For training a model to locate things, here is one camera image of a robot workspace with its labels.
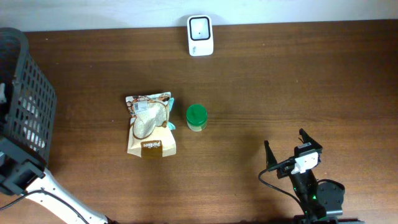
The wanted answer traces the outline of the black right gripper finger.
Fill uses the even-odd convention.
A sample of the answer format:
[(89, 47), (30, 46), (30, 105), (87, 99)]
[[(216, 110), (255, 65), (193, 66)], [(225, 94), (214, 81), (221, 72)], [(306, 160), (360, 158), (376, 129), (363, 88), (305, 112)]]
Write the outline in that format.
[(278, 162), (271, 150), (268, 140), (264, 141), (264, 147), (266, 151), (266, 169), (272, 170), (278, 164)]
[(301, 135), (303, 144), (298, 147), (300, 151), (310, 151), (310, 150), (322, 150), (323, 147), (316, 142), (312, 137), (310, 137), (304, 129), (299, 130), (299, 135)]

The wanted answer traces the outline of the green lid jar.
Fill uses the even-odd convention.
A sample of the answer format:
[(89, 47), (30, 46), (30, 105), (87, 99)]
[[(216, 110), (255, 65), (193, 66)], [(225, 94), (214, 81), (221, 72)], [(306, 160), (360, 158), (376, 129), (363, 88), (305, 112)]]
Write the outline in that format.
[(188, 127), (192, 131), (199, 132), (206, 128), (208, 112), (203, 105), (194, 104), (188, 107), (186, 119)]

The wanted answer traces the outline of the beige snack bag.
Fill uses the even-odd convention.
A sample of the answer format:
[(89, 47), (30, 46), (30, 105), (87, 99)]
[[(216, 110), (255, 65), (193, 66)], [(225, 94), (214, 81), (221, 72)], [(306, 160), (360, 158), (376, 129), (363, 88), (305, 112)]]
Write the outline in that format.
[(145, 159), (175, 155), (175, 126), (169, 121), (172, 94), (127, 96), (125, 100), (131, 115), (127, 153)]

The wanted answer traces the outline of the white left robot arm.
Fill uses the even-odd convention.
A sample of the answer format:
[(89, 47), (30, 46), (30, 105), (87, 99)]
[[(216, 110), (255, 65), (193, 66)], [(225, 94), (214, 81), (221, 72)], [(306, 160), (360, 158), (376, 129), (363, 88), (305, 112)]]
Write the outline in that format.
[(65, 223), (112, 223), (64, 189), (46, 168), (46, 161), (30, 147), (1, 137), (1, 193), (18, 198), (1, 207), (5, 210), (29, 199), (43, 206)]

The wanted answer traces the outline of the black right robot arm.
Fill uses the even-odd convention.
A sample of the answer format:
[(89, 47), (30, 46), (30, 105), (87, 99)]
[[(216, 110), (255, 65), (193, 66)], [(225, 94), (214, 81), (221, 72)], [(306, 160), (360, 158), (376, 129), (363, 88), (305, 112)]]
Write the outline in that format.
[[(317, 179), (312, 169), (321, 163), (323, 146), (310, 137), (304, 129), (299, 130), (301, 145), (294, 148), (293, 156), (277, 162), (270, 144), (264, 141), (266, 168), (258, 174), (259, 181), (293, 198), (303, 211), (293, 217), (292, 223), (362, 223), (357, 218), (340, 219), (343, 214), (345, 186), (331, 179)], [(292, 183), (293, 194), (268, 182), (262, 175), (277, 172), (277, 178), (288, 177)]]

